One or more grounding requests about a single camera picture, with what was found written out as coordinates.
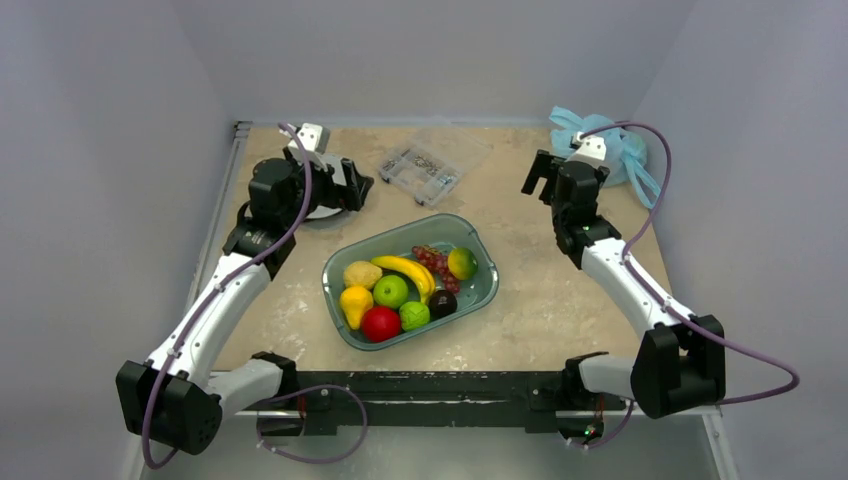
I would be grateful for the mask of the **light blue plastic bag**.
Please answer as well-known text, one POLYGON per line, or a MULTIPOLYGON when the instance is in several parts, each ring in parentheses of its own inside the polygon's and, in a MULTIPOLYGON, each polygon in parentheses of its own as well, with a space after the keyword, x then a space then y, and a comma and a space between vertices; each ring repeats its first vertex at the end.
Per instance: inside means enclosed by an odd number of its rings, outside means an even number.
MULTIPOLYGON (((613 123, 603 115, 580 116, 559 106, 552 108, 549 119, 558 126, 550 133, 553 152, 563 158, 574 153, 571 140, 575 134, 613 123)), ((648 150, 645 141, 635 132, 623 128, 600 132, 599 136, 604 139, 607 148, 605 161, 611 169, 607 184, 629 183, 640 202, 652 209, 661 193, 661 186, 646 169, 648 150)))

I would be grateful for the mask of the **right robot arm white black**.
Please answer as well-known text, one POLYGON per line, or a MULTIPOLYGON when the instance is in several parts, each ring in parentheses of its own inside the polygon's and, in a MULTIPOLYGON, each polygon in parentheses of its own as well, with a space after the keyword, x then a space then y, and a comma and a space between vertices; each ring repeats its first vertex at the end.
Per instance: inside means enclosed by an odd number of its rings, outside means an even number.
POLYGON ((640 338, 634 358, 595 352, 566 361, 559 395, 584 407, 601 394, 635 401, 651 418, 715 404, 726 393, 722 324, 697 316, 662 289, 625 253, 620 232, 598 212, 598 196, 609 171, 536 153, 522 187, 537 183, 551 209, 559 250, 613 300, 640 338))

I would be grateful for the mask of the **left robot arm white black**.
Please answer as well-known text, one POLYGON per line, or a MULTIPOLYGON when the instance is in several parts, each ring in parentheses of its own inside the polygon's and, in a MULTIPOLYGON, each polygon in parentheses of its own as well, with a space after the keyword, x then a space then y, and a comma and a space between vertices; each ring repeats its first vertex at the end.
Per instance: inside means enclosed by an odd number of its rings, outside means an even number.
POLYGON ((319 207, 359 211, 373 185, 348 158, 332 165, 290 149, 253 167, 248 199, 200 297, 145 361, 126 361, 116 375, 126 428, 142 438, 147 463, 159 465, 151 442, 198 455, 234 414, 264 402, 284 409, 300 396, 295 362, 271 352, 222 375, 213 376, 212 367, 293 251, 306 217, 319 207))

